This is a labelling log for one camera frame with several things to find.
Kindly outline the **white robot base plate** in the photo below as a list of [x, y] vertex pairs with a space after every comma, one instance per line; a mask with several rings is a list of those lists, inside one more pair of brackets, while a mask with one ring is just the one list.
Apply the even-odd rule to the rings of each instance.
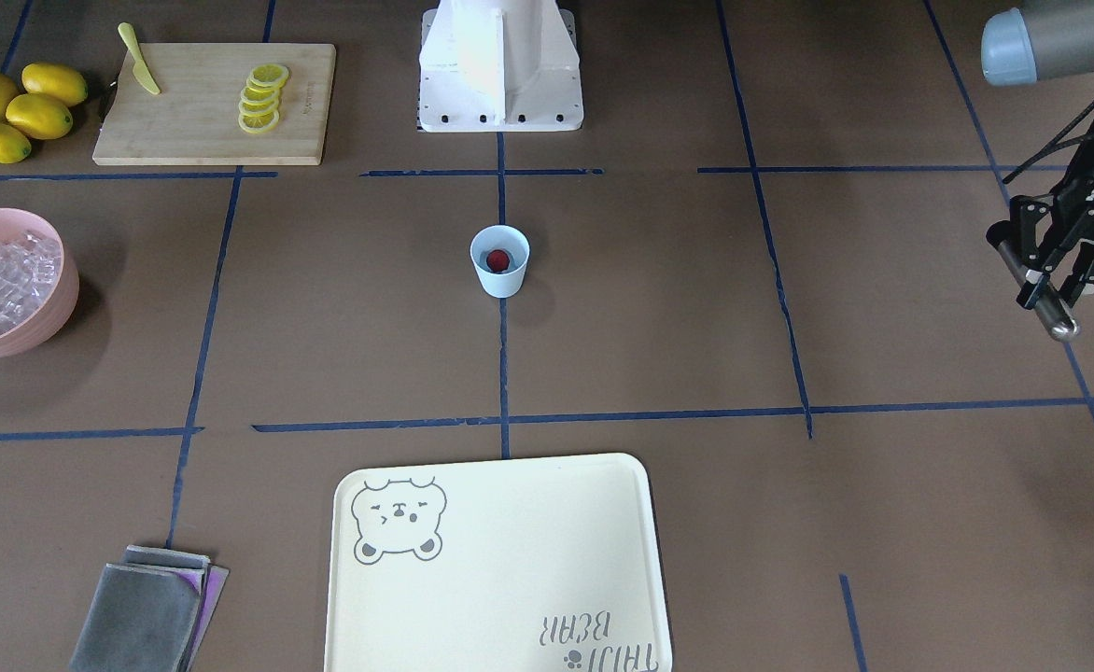
[[441, 1], [423, 13], [418, 61], [419, 131], [582, 127], [577, 22], [555, 1]]

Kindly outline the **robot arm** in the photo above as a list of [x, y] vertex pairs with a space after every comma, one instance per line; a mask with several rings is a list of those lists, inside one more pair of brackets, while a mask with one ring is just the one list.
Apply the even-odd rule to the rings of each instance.
[[[1094, 1], [1025, 1], [996, 14], [984, 26], [981, 63], [996, 86], [1094, 73]], [[1073, 306], [1094, 290], [1094, 99], [1079, 118], [1089, 119], [1087, 131], [1068, 123], [1017, 167], [1072, 148], [1062, 178], [1043, 197], [1014, 197], [1008, 219], [989, 229], [992, 246], [1024, 271], [1024, 309], [1044, 301]]]

